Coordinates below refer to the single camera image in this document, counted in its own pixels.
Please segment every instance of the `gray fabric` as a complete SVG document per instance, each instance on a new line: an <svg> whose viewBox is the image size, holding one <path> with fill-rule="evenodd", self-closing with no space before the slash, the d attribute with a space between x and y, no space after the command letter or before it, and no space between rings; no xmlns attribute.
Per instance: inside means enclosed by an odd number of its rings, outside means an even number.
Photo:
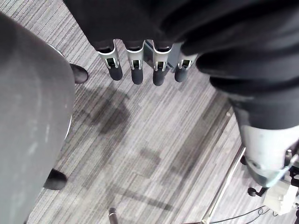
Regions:
<svg viewBox="0 0 299 224"><path fill-rule="evenodd" d="M0 14L0 223L30 213L63 145L74 102L68 62Z"/></svg>

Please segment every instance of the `metal bracket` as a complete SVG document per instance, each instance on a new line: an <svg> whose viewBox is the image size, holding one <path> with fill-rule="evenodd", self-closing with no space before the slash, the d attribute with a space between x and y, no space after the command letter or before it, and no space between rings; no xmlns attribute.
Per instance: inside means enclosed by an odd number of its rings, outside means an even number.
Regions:
<svg viewBox="0 0 299 224"><path fill-rule="evenodd" d="M168 60L168 55L171 52L171 48L170 50L166 51L166 52L160 52L158 50L155 49L155 46L153 45L153 64L154 64L154 70L158 71L158 63L162 62L163 66L162 66L162 71L165 71L166 66L167 66L167 60Z"/></svg>
<svg viewBox="0 0 299 224"><path fill-rule="evenodd" d="M138 68L141 70L143 66L143 47L144 47L144 42L142 44L142 48L137 51L132 51L132 50L127 50L127 55L128 55L128 60L130 63L130 67L132 70L135 69L134 66L134 61L138 61Z"/></svg>
<svg viewBox="0 0 299 224"><path fill-rule="evenodd" d="M191 67L191 65L194 63L196 57L197 54L186 56L182 52L180 52L178 56L178 68L182 69L182 67L184 66L186 70L188 70Z"/></svg>
<svg viewBox="0 0 299 224"><path fill-rule="evenodd" d="M98 51L98 54L103 59L103 61L105 62L105 65L109 69L111 69L111 65L114 65L116 68L118 68L118 66L120 65L120 60L118 57L115 40L113 40L113 44L114 44L114 49L109 53L102 53L102 52Z"/></svg>

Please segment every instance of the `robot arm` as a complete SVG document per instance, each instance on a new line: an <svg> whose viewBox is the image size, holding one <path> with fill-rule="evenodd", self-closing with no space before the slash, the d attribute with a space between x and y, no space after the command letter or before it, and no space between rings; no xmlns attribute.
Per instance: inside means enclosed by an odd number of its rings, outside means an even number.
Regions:
<svg viewBox="0 0 299 224"><path fill-rule="evenodd" d="M142 60L141 56L137 58L142 48L128 47L126 43L145 39L154 40L155 45L168 43L163 45L166 48L157 49L154 58L164 56L156 61L159 64L167 60L171 43L184 42L183 54L200 55L196 61L198 69L209 74L211 84L227 94L247 148L245 157L253 178L270 187L291 165L285 167L284 161L286 150L299 138L297 0L64 2L91 45L105 56L109 69L109 61L115 64L118 59L111 60L104 54L112 53L115 46L108 53L100 47L115 38L125 42L136 84L142 81L142 70L140 64L136 64L140 70L135 70L134 60ZM156 85L164 79L161 68L153 74ZM122 73L110 75L119 80ZM175 78L181 81L183 76L176 74Z"/></svg>
<svg viewBox="0 0 299 224"><path fill-rule="evenodd" d="M168 34L201 55L198 69L233 106L252 177L271 187L298 156L285 164L299 139L299 3L213 1L177 21L188 17L188 29L168 23Z"/></svg>

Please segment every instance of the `white robot part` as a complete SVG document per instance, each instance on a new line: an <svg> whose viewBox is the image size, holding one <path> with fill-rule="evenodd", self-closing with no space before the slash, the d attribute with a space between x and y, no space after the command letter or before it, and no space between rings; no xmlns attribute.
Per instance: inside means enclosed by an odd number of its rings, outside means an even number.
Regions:
<svg viewBox="0 0 299 224"><path fill-rule="evenodd" d="M267 190L263 204L278 215L291 211L298 188L284 181L278 181Z"/></svg>
<svg viewBox="0 0 299 224"><path fill-rule="evenodd" d="M252 177L263 187L273 186L298 157L295 155L290 164L285 166L285 153L298 141L299 126L281 130L241 126L240 132Z"/></svg>

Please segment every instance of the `silver metal piece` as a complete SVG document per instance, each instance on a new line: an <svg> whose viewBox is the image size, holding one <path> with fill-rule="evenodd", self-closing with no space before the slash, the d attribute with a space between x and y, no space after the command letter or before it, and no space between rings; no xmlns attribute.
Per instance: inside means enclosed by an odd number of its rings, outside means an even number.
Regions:
<svg viewBox="0 0 299 224"><path fill-rule="evenodd" d="M109 222L110 224L118 224L118 219L116 215L116 209L115 208L110 208L109 209Z"/></svg>
<svg viewBox="0 0 299 224"><path fill-rule="evenodd" d="M191 65L194 63L196 57L197 57L197 54L186 56L182 52L180 52L180 54L178 56L178 68L182 69L183 62L187 61L188 66L186 67L186 70L188 70L191 67Z"/></svg>
<svg viewBox="0 0 299 224"><path fill-rule="evenodd" d="M153 44L153 64L154 70L158 71L158 62L163 62L162 71L165 71L167 65L168 55L171 52L171 48L166 52L160 52L155 49L155 45Z"/></svg>
<svg viewBox="0 0 299 224"><path fill-rule="evenodd" d="M203 216L203 218L201 220L202 224L210 223L211 217L212 217L213 213L215 212L220 200L222 199L223 194L233 177L235 169L237 168L242 156L244 155L245 149L246 148L244 146L240 146L237 154L234 157L234 160L232 161L227 173L225 174L224 179L221 182L220 187L217 190L217 193L215 194L215 196L213 198L213 201L211 202L209 208L207 209L205 215Z"/></svg>
<svg viewBox="0 0 299 224"><path fill-rule="evenodd" d="M120 65L120 60L119 60L119 57L118 57L118 52L117 52L117 47L115 45L115 40L113 40L113 44L114 44L114 49L109 53L101 53L101 52L98 51L98 54L103 59L103 61L105 62L105 65L109 69L111 69L111 66L107 61L107 59L109 59L109 58L113 59L113 62L115 64L116 68L118 68L118 66Z"/></svg>
<svg viewBox="0 0 299 224"><path fill-rule="evenodd" d="M129 60L129 63L130 63L130 67L132 70L135 69L134 67L134 61L138 61L138 64L139 64L139 69L142 69L142 66L143 66L143 47L144 47L144 42L142 44L142 48L140 50L136 50L136 51L133 51L133 50L127 50L127 55L128 55L128 60Z"/></svg>

